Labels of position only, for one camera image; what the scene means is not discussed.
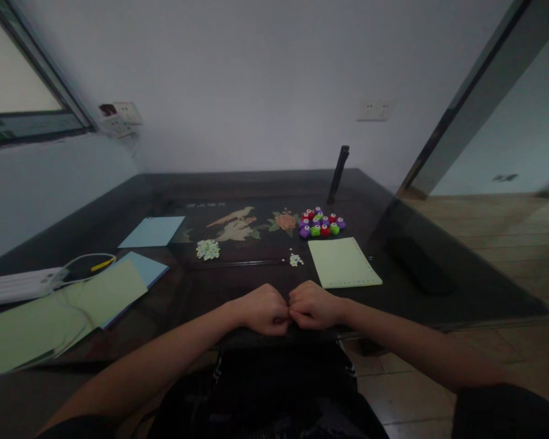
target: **window frame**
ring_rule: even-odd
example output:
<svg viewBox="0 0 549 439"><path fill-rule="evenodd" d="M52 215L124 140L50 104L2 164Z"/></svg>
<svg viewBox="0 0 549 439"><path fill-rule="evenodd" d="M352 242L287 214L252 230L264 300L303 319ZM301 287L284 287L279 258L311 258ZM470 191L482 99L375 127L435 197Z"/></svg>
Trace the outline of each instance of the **window frame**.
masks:
<svg viewBox="0 0 549 439"><path fill-rule="evenodd" d="M0 113L0 147L94 132L95 125L47 60L17 11L0 0L0 25L62 110Z"/></svg>

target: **table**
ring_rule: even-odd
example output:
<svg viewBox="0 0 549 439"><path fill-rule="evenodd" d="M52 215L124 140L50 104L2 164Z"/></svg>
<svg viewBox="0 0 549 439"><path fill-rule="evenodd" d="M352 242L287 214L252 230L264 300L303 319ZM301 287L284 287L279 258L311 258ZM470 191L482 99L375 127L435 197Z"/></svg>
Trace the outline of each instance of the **table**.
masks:
<svg viewBox="0 0 549 439"><path fill-rule="evenodd" d="M139 175L1 257L0 276L61 266L86 253L111 252L121 257L130 249L118 249L118 245L146 216L185 215L167 247L134 250L168 265L169 271L108 329L96 329L47 364L111 362L263 283L271 283L287 298L289 291L304 280L317 282L307 243L298 237L298 226L292 227L289 218L319 205L326 213L333 211L345 218L348 227L340 237L357 240L384 282L374 287L333 290L338 296L440 330L549 314L540 299L516 286L360 170L344 171L335 204L325 206L332 175L333 170ZM231 214L234 217L229 221L210 225ZM222 242L221 257L216 261L197 260L196 241L218 236L242 240ZM453 294L429 296L421 292L387 252L387 240L400 236L412 237L447 273L456 284ZM290 248L303 258L304 266L288 264ZM9 306L0 306L0 311ZM346 327L309 332L292 326L282 338L238 329L220 346L307 343L354 336Z"/></svg>

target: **hand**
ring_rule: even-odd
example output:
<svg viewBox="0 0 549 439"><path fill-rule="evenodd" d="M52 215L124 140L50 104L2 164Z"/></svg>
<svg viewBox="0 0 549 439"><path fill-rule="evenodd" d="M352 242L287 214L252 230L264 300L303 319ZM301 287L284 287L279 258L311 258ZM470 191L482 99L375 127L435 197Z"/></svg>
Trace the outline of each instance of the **hand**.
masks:
<svg viewBox="0 0 549 439"><path fill-rule="evenodd" d="M308 280L289 293L290 316L303 329L326 329L341 323L342 298Z"/></svg>
<svg viewBox="0 0 549 439"><path fill-rule="evenodd" d="M291 322L289 307L281 294L264 284L234 303L240 312L240 325L262 335L285 335Z"/></svg>

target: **light blue paper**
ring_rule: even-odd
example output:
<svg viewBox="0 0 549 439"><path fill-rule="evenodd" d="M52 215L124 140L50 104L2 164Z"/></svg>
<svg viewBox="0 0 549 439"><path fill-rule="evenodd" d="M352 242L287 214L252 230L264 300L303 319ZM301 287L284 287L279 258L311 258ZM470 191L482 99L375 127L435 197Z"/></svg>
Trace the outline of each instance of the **light blue paper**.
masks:
<svg viewBox="0 0 549 439"><path fill-rule="evenodd" d="M166 265L161 264L160 262L156 262L155 260L149 259L147 257L144 257L142 255L139 255L135 252L130 252L126 256L124 256L120 261L123 260L130 260L132 264L134 265L134 268L138 271L138 274L142 278L142 283L146 285L147 288L151 288L151 286L159 280L159 278L165 274L165 272L169 269ZM126 308L124 308L118 315L114 316L107 322L104 322L100 325L101 329L105 329L110 323L112 323L114 320L116 320L119 316L124 314L128 308L130 308L132 304L128 305Z"/></svg>
<svg viewBox="0 0 549 439"><path fill-rule="evenodd" d="M136 229L122 241L122 244L120 244L118 248L164 247L169 243L184 219L184 216L145 218Z"/></svg>

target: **person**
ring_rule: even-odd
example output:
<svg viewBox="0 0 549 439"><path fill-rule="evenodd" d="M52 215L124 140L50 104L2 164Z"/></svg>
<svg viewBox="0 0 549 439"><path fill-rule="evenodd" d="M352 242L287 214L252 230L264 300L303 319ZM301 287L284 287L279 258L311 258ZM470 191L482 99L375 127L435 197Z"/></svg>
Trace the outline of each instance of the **person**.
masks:
<svg viewBox="0 0 549 439"><path fill-rule="evenodd" d="M453 438L549 438L549 402L459 340L311 281L289 298L265 284L150 341L88 381L38 436L113 438L119 422L230 331L281 337L296 322L304 330L349 326L455 392ZM185 397L192 386L177 381L148 437L387 438L352 372L336 342L226 351L209 397Z"/></svg>

